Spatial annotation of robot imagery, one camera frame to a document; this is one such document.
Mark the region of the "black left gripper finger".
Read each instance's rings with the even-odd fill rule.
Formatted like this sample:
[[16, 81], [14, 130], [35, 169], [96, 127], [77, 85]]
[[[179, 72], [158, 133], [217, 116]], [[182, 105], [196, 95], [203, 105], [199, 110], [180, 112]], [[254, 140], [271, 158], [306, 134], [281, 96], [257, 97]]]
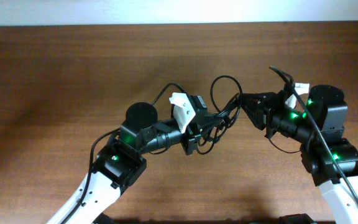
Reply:
[[209, 132], [217, 128], [221, 131], [221, 134], [218, 135], [220, 138], [224, 134], [224, 120], [223, 119], [201, 119], [199, 121], [199, 130], [200, 136], [206, 138]]
[[224, 122], [224, 115], [220, 113], [206, 113], [203, 116], [202, 123], [222, 123]]

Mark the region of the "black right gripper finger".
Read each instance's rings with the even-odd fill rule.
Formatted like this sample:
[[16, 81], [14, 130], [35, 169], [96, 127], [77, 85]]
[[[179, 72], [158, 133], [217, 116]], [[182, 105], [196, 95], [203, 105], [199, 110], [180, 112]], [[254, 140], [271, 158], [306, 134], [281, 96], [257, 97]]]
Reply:
[[259, 105], [266, 105], [274, 92], [265, 93], [243, 93], [241, 95], [241, 106], [243, 108], [251, 108]]
[[266, 127], [266, 116], [263, 109], [258, 105], [242, 105], [242, 109], [252, 122], [252, 124], [259, 130], [264, 130]]

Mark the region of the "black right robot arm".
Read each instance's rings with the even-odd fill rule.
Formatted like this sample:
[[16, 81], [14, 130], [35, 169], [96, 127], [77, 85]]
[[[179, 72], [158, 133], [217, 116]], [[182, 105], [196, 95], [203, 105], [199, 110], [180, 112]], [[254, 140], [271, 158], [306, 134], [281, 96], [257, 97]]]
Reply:
[[301, 161], [336, 223], [358, 223], [358, 150], [342, 135], [347, 103], [330, 85], [285, 85], [278, 93], [243, 93], [242, 109], [270, 139], [300, 142]]

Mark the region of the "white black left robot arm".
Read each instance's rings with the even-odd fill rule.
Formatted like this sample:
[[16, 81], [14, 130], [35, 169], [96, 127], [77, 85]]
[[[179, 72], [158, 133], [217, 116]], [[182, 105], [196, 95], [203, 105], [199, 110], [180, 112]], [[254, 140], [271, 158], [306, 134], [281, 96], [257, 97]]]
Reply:
[[203, 141], [218, 140], [210, 134], [224, 127], [225, 119], [221, 113], [209, 113], [201, 103], [172, 103], [166, 120], [159, 120], [149, 103], [131, 105], [121, 126], [105, 134], [108, 142], [102, 150], [91, 153], [88, 173], [49, 223], [99, 223], [101, 214], [146, 169], [144, 154], [161, 154], [180, 144], [190, 155]]

